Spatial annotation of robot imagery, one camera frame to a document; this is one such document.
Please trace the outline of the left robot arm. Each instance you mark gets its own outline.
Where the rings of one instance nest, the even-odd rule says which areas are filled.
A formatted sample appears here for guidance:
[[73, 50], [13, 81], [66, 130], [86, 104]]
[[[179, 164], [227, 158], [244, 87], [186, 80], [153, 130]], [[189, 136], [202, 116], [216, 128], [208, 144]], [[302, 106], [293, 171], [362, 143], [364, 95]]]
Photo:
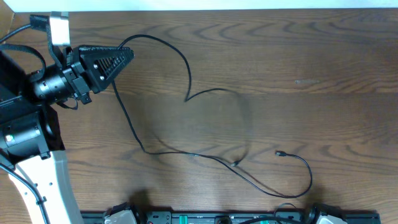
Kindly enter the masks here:
[[1, 57], [1, 168], [21, 194], [33, 223], [92, 223], [70, 183], [54, 105], [91, 102], [134, 58], [127, 47], [50, 45], [53, 65], [27, 76]]

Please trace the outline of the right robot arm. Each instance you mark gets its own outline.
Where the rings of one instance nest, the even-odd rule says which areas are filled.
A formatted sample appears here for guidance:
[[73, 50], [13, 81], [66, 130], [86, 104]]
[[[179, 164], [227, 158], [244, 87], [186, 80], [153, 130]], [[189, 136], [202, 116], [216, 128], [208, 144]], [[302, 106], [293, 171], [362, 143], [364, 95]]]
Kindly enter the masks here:
[[347, 224], [347, 218], [338, 207], [324, 203], [314, 203], [309, 210], [306, 224]]

